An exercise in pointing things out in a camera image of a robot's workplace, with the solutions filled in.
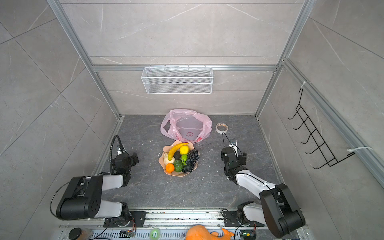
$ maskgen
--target pink plastic bag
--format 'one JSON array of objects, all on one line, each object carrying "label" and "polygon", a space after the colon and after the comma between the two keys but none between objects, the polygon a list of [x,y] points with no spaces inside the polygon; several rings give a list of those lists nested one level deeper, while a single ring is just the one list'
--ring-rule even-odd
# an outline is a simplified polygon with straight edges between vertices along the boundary
[{"label": "pink plastic bag", "polygon": [[188,109],[174,109],[167,113],[160,131],[175,140],[197,143],[209,137],[211,127],[212,122],[207,115]]}]

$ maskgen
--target black bottle cap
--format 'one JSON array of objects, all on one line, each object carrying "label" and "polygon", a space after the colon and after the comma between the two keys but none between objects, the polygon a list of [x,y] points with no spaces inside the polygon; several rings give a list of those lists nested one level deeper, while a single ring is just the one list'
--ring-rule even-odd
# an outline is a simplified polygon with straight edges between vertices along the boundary
[{"label": "black bottle cap", "polygon": [[71,240],[76,240],[80,237],[80,235],[81,235],[81,228],[76,227],[70,231],[68,237]]}]

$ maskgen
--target black wire rack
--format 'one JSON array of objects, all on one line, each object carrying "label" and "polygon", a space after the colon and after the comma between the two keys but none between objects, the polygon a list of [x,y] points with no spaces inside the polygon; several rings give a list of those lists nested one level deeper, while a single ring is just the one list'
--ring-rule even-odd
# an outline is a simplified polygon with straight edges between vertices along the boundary
[{"label": "black wire rack", "polygon": [[[330,167],[332,167],[333,165],[335,164],[338,164],[339,162],[353,156],[355,153],[354,152],[351,152],[349,153],[345,158],[343,158],[342,160],[337,160],[336,157],[334,156],[332,150],[329,148],[328,144],[325,142],[323,136],[321,135],[321,133],[319,132],[319,130],[316,128],[316,126],[313,124],[312,120],[310,119],[310,117],[308,116],[308,114],[305,112],[305,110],[303,109],[303,107],[301,106],[300,102],[301,102],[301,97],[303,95],[303,89],[300,88],[299,90],[299,94],[300,94],[300,99],[299,99],[299,104],[297,104],[297,107],[295,108],[296,110],[296,113],[293,115],[293,117],[291,118],[288,118],[289,120],[293,119],[296,115],[298,115],[300,117],[300,119],[302,120],[302,124],[298,127],[298,128],[293,128],[294,130],[298,130],[299,128],[301,128],[303,125],[307,128],[308,132],[310,133],[310,135],[308,136],[308,139],[306,142],[301,142],[302,144],[307,144],[309,139],[312,137],[312,139],[314,140],[314,142],[316,143],[317,145],[317,148],[315,148],[315,150],[313,150],[312,152],[305,152],[306,154],[312,154],[314,153],[316,150],[319,150],[322,154],[322,156],[324,157],[324,160],[325,160],[325,163],[319,167],[313,167],[314,169],[320,169],[322,167],[324,167],[325,165],[328,165]],[[300,114],[299,113],[299,110],[303,110],[303,113],[305,114]],[[311,131],[310,128],[308,127],[307,123],[310,121],[311,124],[313,125],[314,127],[314,130]],[[319,145],[319,142],[316,141],[315,137],[313,136],[315,133],[317,133],[320,137],[321,137],[321,140],[322,140],[322,143]],[[321,149],[321,147],[324,146],[326,147],[326,149],[328,149],[328,151],[330,152],[330,157],[328,158],[331,158],[330,160],[327,160],[327,157],[325,156],[324,154],[324,149]]]}]

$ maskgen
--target wire basket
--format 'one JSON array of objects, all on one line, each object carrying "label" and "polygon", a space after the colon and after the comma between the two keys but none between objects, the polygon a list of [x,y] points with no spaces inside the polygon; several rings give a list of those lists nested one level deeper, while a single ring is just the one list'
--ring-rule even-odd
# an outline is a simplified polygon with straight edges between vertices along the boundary
[{"label": "wire basket", "polygon": [[141,75],[148,94],[212,93],[211,67],[145,67]]}]

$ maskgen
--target grapes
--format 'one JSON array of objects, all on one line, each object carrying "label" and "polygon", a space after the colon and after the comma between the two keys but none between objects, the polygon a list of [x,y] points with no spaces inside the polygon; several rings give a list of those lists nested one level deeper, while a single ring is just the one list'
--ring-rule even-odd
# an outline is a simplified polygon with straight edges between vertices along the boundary
[{"label": "grapes", "polygon": [[196,162],[199,160],[199,151],[192,149],[188,154],[187,154],[187,160],[183,162],[183,173],[187,172],[192,172],[193,169],[195,168]]}]

